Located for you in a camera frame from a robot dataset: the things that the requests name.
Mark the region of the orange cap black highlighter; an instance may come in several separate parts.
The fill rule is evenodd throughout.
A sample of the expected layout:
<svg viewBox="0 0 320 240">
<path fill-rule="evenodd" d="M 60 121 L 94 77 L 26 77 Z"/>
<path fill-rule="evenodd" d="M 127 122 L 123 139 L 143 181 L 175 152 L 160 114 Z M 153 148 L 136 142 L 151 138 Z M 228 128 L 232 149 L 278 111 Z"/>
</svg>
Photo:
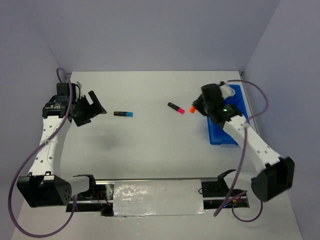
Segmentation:
<svg viewBox="0 0 320 240">
<path fill-rule="evenodd" d="M 189 112 L 194 114 L 196 112 L 196 107 L 195 106 L 192 106 L 190 109 L 189 109 Z"/>
</svg>

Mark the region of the blue round tape tin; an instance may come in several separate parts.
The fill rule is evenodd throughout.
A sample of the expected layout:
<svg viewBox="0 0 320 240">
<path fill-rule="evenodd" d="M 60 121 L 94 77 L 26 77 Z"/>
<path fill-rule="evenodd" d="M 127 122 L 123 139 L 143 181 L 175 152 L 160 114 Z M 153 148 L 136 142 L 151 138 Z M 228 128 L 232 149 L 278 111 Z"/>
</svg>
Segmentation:
<svg viewBox="0 0 320 240">
<path fill-rule="evenodd" d="M 236 95 L 236 91 L 231 87 L 230 88 L 230 95 L 229 95 L 229 98 L 234 98 Z"/>
</svg>

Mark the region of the pink cap black highlighter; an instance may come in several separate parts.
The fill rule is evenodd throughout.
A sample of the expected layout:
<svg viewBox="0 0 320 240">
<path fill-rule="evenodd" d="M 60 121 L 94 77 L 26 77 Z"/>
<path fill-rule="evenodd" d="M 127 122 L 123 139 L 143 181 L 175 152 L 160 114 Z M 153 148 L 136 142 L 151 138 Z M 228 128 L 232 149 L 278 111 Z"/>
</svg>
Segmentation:
<svg viewBox="0 0 320 240">
<path fill-rule="evenodd" d="M 184 114 L 185 113 L 185 110 L 175 104 L 173 104 L 172 102 L 169 102 L 167 104 L 168 107 L 172 108 L 173 110 L 177 111 L 178 113 L 180 114 Z"/>
</svg>

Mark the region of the blue cap black highlighter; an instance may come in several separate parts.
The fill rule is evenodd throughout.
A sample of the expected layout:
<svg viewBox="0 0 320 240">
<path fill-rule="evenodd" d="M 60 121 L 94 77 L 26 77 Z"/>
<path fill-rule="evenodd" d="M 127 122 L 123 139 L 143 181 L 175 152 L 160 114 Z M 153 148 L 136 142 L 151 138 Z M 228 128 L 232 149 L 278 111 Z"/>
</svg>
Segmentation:
<svg viewBox="0 0 320 240">
<path fill-rule="evenodd" d="M 114 111 L 113 115 L 117 116 L 117 117 L 133 117 L 133 112 L 129 112 L 129 111 Z"/>
</svg>

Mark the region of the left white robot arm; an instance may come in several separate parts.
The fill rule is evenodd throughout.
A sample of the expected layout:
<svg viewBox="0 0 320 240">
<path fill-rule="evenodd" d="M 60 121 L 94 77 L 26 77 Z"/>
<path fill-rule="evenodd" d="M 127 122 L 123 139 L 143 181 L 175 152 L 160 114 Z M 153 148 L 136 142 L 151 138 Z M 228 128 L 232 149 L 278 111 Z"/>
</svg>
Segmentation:
<svg viewBox="0 0 320 240">
<path fill-rule="evenodd" d="M 106 114 L 94 91 L 89 91 L 89 103 L 78 83 L 58 83 L 57 94 L 42 109 L 43 129 L 41 149 L 26 176 L 20 176 L 16 186 L 32 208 L 66 206 L 74 195 L 91 200 L 98 187 L 91 174 L 61 177 L 61 157 L 67 132 L 72 123 L 77 127 L 89 124 L 91 119 Z"/>
</svg>

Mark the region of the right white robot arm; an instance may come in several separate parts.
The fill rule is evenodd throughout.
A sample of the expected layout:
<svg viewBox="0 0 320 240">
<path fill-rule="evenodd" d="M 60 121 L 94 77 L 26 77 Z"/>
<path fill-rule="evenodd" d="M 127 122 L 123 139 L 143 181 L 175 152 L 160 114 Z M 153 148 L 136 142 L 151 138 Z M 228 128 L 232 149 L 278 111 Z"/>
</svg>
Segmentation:
<svg viewBox="0 0 320 240">
<path fill-rule="evenodd" d="M 112 110 L 132 110 L 133 118 L 101 116 L 89 130 L 85 169 L 102 178 L 208 176 L 221 163 L 240 167 L 252 161 L 251 189 L 263 202 L 290 189 L 295 164 L 281 157 L 227 103 L 220 86 L 201 92 L 174 87 L 121 88 L 106 92 Z"/>
</svg>

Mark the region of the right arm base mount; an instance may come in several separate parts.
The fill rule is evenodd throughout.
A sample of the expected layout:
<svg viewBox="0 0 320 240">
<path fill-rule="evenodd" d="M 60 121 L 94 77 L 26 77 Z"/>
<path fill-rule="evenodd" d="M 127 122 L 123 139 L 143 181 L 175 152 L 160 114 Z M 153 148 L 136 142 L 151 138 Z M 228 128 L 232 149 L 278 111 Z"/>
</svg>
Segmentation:
<svg viewBox="0 0 320 240">
<path fill-rule="evenodd" d="M 203 208 L 205 210 L 217 209 L 221 205 L 230 190 L 225 181 L 225 177 L 235 171 L 235 169 L 227 170 L 216 178 L 200 180 L 201 187 L 199 188 L 198 193 L 202 195 Z M 233 189 L 230 198 L 242 192 L 242 189 Z M 246 194 L 227 203 L 223 208 L 231 209 L 235 203 L 237 203 L 235 208 L 249 208 L 249 202 Z"/>
</svg>

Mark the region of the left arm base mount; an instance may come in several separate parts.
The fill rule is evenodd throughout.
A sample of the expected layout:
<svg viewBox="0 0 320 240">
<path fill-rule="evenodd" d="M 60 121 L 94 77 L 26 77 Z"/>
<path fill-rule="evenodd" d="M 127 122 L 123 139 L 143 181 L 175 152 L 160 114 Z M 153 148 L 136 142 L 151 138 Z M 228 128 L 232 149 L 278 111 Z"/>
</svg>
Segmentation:
<svg viewBox="0 0 320 240">
<path fill-rule="evenodd" d="M 69 181 L 76 204 L 71 199 L 66 206 L 67 212 L 98 213 L 103 217 L 114 216 L 114 184 L 102 184 L 92 174 L 75 175 Z"/>
</svg>

